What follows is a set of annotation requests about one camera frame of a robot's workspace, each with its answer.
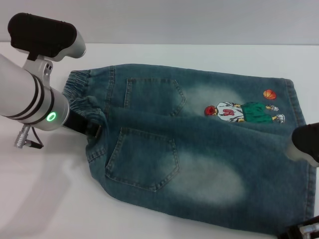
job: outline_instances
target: denim shorts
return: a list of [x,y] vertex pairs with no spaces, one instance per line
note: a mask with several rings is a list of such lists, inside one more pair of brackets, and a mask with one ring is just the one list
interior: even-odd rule
[[118,200],[266,234],[314,214],[316,170],[285,155],[305,124],[290,80],[128,64],[72,71],[63,94],[103,125],[86,154]]

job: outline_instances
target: back pocket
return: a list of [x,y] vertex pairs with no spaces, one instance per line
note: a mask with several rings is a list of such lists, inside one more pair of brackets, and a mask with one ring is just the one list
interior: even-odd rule
[[179,171],[172,138],[131,128],[121,128],[106,166],[106,176],[117,182],[156,191]]
[[185,96],[176,80],[160,78],[127,79],[124,108],[164,116],[177,115]]

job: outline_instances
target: green led ring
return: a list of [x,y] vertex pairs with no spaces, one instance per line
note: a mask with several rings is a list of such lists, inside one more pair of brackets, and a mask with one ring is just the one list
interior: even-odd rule
[[56,118],[56,112],[51,112],[47,117],[46,117],[46,120],[47,121],[52,121]]

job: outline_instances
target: orange basketball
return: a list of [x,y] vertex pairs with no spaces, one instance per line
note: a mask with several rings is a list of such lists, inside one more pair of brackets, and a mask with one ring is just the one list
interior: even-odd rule
[[264,97],[268,100],[274,100],[276,98],[276,93],[272,90],[265,90]]

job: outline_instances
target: white table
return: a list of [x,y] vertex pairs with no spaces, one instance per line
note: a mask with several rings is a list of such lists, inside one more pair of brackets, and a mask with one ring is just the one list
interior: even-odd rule
[[[0,43],[0,53],[20,66],[26,59],[8,43]],[[319,46],[87,44],[81,59],[54,63],[51,85],[62,91],[71,70],[125,63],[283,77],[293,80],[305,119],[314,123],[319,121],[318,62]],[[38,130],[44,149],[18,150],[13,143],[21,126],[0,117],[0,239],[273,238],[115,200],[90,175],[85,136],[64,128]]]

